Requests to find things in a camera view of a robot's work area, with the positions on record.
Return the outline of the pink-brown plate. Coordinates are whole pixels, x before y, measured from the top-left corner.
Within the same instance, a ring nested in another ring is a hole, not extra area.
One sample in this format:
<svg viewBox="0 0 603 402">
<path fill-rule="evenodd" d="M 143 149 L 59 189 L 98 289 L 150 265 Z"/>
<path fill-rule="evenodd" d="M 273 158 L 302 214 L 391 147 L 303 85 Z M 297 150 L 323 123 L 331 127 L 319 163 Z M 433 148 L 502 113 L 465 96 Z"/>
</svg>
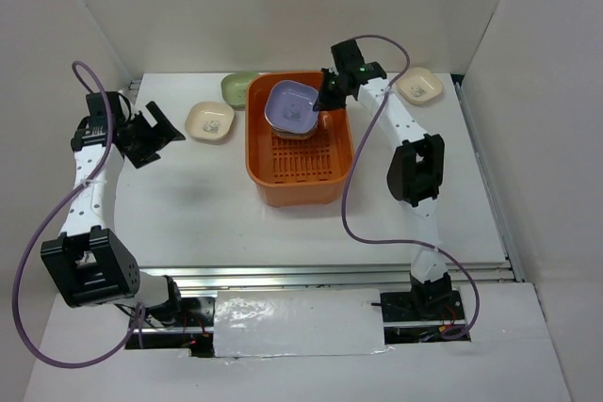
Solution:
<svg viewBox="0 0 603 402">
<path fill-rule="evenodd" d="M 315 132 L 316 132 L 316 128 L 313 128 L 305 133 L 293 133 L 290 131 L 285 131 L 285 130 L 281 130 L 278 128 L 272 128 L 271 132 L 281 138 L 281 139 L 288 139 L 288 140 L 306 140 L 309 139 Z"/>
</svg>

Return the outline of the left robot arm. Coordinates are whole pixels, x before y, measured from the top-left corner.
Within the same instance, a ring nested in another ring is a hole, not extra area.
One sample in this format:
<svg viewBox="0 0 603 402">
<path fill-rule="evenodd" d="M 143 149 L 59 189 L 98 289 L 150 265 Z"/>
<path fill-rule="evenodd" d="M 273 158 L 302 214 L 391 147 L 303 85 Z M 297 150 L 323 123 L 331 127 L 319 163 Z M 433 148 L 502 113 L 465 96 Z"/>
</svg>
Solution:
<svg viewBox="0 0 603 402">
<path fill-rule="evenodd" d="M 41 260 L 71 308 L 102 304 L 134 308 L 163 326 L 185 317 L 186 303 L 173 278 L 143 273 L 115 233 L 117 183 L 125 162 L 141 169 L 160 151 L 184 140 L 156 102 L 146 105 L 154 124 L 118 91 L 86 97 L 89 114 L 71 139 L 77 194 L 58 237 L 41 245 Z"/>
</svg>

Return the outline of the green plate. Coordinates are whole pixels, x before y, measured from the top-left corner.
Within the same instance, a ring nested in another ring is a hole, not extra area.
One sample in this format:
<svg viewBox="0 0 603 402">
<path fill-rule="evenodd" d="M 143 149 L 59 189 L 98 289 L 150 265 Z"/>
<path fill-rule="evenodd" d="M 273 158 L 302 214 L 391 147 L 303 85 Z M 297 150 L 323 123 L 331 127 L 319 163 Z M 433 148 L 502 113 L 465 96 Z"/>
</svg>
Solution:
<svg viewBox="0 0 603 402">
<path fill-rule="evenodd" d="M 259 76 L 259 72 L 234 72 L 226 75 L 220 82 L 223 101 L 233 109 L 244 109 L 248 87 Z"/>
</svg>

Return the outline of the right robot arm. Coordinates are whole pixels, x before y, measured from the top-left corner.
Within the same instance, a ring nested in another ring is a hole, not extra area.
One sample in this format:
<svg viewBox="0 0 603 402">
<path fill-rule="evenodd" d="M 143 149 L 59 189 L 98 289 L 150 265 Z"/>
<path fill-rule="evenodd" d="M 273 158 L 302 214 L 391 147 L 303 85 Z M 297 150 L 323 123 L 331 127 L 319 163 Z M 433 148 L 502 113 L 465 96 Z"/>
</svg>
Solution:
<svg viewBox="0 0 603 402">
<path fill-rule="evenodd" d="M 443 310 L 452 295 L 447 255 L 438 247 L 435 216 L 444 176 L 444 139 L 420 126 L 395 94 L 394 86 L 410 69 L 409 63 L 390 79 L 381 64 L 365 61 L 356 38 L 333 45 L 331 55 L 334 65 L 321 70 L 322 82 L 314 109 L 320 112 L 344 109 L 351 97 L 371 116 L 344 183 L 340 208 L 344 231 L 362 244 L 418 247 L 411 263 L 408 311 L 420 318 L 432 318 Z M 418 238 L 363 238 L 354 233 L 348 223 L 351 180 L 375 127 L 381 128 L 393 150 L 386 174 L 387 188 L 400 204 L 403 218 L 409 220 L 419 233 Z"/>
</svg>

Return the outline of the purple plate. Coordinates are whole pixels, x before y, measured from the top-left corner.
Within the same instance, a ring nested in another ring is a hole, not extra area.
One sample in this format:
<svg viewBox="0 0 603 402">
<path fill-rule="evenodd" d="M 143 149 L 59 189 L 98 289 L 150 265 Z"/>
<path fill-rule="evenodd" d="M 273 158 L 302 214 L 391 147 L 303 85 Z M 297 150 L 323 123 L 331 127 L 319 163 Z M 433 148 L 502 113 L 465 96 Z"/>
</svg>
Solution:
<svg viewBox="0 0 603 402">
<path fill-rule="evenodd" d="M 315 88 L 292 80 L 280 81 L 269 93 L 264 115 L 273 129 L 304 135 L 318 123 L 314 109 L 317 100 Z"/>
</svg>

